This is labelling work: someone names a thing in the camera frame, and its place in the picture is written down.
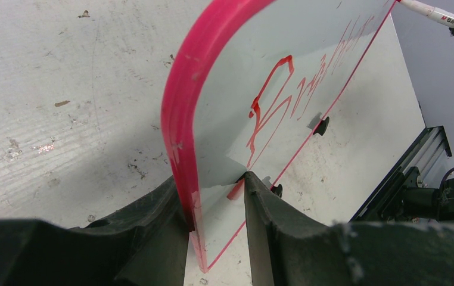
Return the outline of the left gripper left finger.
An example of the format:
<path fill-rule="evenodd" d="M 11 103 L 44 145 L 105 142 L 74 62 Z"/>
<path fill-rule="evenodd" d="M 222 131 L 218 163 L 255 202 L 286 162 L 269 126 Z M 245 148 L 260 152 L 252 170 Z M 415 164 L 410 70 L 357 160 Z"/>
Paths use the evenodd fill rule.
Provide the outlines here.
<path fill-rule="evenodd" d="M 0 285 L 182 285 L 188 238 L 173 178 L 84 228 L 0 219 Z"/>

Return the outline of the pink framed whiteboard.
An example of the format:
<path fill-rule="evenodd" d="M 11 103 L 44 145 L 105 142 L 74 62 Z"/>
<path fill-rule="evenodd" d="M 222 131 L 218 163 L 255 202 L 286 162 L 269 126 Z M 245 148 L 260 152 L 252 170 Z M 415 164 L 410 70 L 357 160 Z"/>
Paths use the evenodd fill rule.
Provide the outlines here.
<path fill-rule="evenodd" d="M 198 267 L 245 224 L 227 195 L 274 185 L 354 75 L 394 1 L 211 1 L 175 55 L 161 132 Z"/>

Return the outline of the white whiteboard marker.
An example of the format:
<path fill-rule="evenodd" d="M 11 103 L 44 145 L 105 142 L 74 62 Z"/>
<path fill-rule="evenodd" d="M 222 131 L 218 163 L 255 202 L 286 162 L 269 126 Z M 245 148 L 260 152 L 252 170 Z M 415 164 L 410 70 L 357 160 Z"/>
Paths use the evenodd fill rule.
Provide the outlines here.
<path fill-rule="evenodd" d="M 436 23 L 454 29 L 454 13 L 414 0 L 397 0 L 406 8 L 429 18 Z"/>

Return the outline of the red marker cap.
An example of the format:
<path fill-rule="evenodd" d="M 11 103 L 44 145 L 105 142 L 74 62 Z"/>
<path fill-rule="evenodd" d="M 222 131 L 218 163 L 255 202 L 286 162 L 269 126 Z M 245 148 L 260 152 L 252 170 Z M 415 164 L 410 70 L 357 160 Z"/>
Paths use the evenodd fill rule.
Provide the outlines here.
<path fill-rule="evenodd" d="M 244 179 L 240 179 L 235 184 L 233 189 L 229 192 L 229 194 L 227 195 L 227 199 L 229 199 L 231 201 L 235 201 L 235 200 L 239 199 L 239 197 L 241 196 L 241 193 L 243 191 L 244 191 Z"/>

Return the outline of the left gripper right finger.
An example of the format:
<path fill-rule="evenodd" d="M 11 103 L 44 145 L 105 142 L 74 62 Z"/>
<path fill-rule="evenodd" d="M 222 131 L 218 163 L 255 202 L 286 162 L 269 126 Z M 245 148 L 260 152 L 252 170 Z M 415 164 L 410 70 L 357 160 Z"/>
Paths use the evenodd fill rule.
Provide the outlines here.
<path fill-rule="evenodd" d="M 323 225 L 244 175 L 253 285 L 454 285 L 454 223 Z"/>

